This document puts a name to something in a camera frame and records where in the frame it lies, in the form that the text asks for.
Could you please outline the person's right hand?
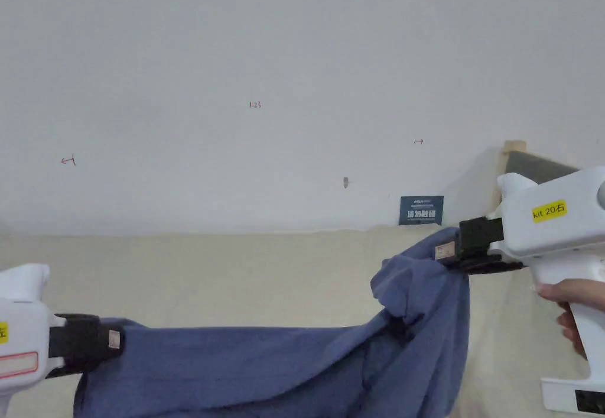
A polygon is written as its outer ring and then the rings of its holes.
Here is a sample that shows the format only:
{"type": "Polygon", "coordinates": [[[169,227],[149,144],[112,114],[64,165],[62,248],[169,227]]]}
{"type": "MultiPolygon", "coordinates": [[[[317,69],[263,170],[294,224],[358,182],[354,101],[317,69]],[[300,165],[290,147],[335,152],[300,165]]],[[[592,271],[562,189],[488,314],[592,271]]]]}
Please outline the person's right hand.
{"type": "Polygon", "coordinates": [[[539,284],[536,292],[538,296],[556,303],[563,310],[557,317],[562,335],[572,343],[576,353],[587,359],[571,305],[583,305],[603,312],[604,283],[595,280],[563,280],[556,284],[539,284]]]}

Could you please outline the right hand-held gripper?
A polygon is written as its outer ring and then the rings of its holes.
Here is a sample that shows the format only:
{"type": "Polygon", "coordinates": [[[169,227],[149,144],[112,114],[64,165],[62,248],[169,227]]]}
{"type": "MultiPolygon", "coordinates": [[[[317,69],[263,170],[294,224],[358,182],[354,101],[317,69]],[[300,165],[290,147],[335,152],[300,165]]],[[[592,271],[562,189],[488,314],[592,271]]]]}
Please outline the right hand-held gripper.
{"type": "MultiPolygon", "coordinates": [[[[537,284],[604,280],[604,168],[591,167],[535,183],[506,173],[502,201],[485,217],[462,221],[459,241],[434,248],[434,259],[462,274],[498,274],[528,267],[537,284]]],[[[543,378],[547,409],[604,413],[604,313],[572,304],[589,374],[583,380],[543,378]]]]}

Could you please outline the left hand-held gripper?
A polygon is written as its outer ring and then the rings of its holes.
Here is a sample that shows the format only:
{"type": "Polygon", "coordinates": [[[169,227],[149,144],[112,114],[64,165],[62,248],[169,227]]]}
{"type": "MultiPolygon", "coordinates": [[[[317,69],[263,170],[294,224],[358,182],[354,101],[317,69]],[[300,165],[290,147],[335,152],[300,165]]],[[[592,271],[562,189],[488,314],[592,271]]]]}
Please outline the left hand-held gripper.
{"type": "Polygon", "coordinates": [[[47,378],[84,374],[122,356],[125,329],[86,314],[55,315],[42,301],[45,264],[1,272],[1,393],[47,378]]]}

